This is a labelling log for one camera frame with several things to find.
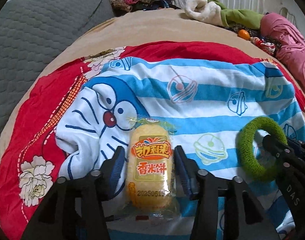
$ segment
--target snack package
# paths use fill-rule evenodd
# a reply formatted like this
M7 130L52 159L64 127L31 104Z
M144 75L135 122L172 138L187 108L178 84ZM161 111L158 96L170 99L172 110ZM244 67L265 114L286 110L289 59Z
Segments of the snack package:
M141 214L174 209L174 159L169 134L171 125L154 119L136 122L128 152L126 187Z

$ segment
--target green plush ring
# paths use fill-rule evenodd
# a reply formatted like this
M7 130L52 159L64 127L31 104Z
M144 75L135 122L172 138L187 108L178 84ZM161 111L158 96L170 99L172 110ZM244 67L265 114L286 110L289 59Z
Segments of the green plush ring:
M254 134L257 130L264 130L270 135L277 137L284 144L288 144L286 135L273 119L260 116L250 121L238 136L237 147L239 150L239 158L245 172L257 180L273 181L277 173L276 167L272 166L266 169L254 157L253 141Z

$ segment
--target blue and white striped blanket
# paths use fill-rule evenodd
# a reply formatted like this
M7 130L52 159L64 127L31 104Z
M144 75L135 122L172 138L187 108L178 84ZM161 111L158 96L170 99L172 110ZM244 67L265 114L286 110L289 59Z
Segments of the blue and white striped blanket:
M200 168L215 176L242 176L277 227L288 207L274 182L259 183L247 177L237 160L236 135L257 116L274 119L286 135L305 141L305 121L294 87L268 62L233 65L225 62L170 59L146 62L127 57L106 63L77 95L57 125L57 145L69 153L59 176L76 179L100 168L118 145L127 149L131 126L128 117L150 116L176 127L173 146ZM263 165L273 162L262 150L263 132L254 142L254 154ZM123 202L125 166L116 197L105 212ZM136 222L111 222L112 239L133 239L137 234L171 235L159 239L189 239L195 203L178 198L182 218L156 227ZM219 200L218 239L222 235L223 200ZM278 230L289 230L291 217Z

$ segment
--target metal screw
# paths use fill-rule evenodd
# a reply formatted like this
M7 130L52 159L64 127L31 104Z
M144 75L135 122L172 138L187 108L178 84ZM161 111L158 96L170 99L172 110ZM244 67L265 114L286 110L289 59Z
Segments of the metal screw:
M94 177L97 177L97 176L99 176L101 174L101 171L100 170L93 170L92 172L91 172L91 176L94 176Z
M65 177L59 177L58 179L57 179L57 183L59 183L59 184L61 184L61 183L64 183L64 182L66 182L66 178Z
M198 174L201 176L206 176L208 174L208 171L206 171L205 169L200 169L198 170Z
M237 182L237 183L242 183L244 180L242 179L242 177L240 177L240 176L235 176L235 177L233 177L233 180L235 181L235 182Z

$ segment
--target gray quilted headboard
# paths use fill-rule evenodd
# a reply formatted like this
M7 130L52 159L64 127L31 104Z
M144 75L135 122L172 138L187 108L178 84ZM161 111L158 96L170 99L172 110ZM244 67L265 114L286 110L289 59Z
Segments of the gray quilted headboard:
M92 27L109 0L10 0L0 11L0 133L40 72Z

